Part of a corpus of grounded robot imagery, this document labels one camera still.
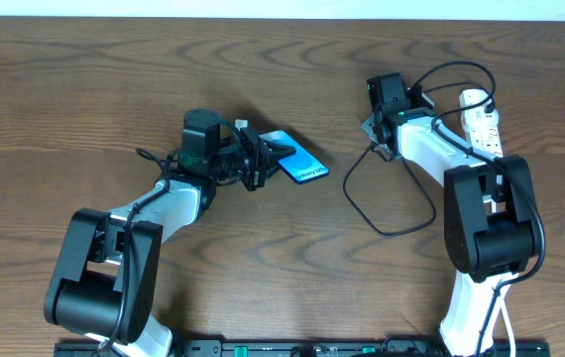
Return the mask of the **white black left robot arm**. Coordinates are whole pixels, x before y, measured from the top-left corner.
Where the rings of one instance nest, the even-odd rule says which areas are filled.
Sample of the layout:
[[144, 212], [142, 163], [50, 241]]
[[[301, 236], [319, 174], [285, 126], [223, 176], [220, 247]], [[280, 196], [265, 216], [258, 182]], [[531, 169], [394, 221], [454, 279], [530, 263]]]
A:
[[131, 203], [71, 217], [44, 301], [46, 322], [97, 340], [102, 356], [168, 356], [172, 331], [152, 316], [162, 245], [196, 221], [218, 187], [264, 186], [295, 147], [236, 127], [210, 109], [184, 114], [180, 148], [159, 159], [154, 187]]

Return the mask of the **blue screen smartphone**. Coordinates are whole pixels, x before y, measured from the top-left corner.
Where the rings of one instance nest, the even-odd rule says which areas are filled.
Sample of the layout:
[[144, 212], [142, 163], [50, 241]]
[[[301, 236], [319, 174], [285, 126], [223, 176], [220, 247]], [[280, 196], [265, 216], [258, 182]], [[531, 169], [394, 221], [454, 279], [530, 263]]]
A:
[[306, 151], [295, 139], [283, 130], [277, 130], [262, 134], [262, 139], [291, 146], [295, 153], [278, 161], [278, 166], [297, 184], [307, 183], [313, 180], [327, 177], [329, 169]]

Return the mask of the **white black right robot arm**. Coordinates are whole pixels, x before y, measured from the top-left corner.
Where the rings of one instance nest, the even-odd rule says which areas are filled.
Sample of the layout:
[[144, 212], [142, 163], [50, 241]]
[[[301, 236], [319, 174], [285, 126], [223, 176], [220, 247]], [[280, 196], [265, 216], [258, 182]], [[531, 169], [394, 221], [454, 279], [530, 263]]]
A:
[[435, 113], [419, 83], [397, 72], [367, 81], [372, 113], [363, 123], [374, 147], [413, 163], [443, 188], [444, 244], [456, 269], [438, 333], [451, 356], [479, 356], [494, 347], [494, 326], [509, 288], [537, 273], [545, 231], [529, 167], [503, 155], [491, 90], [460, 96], [464, 136]]

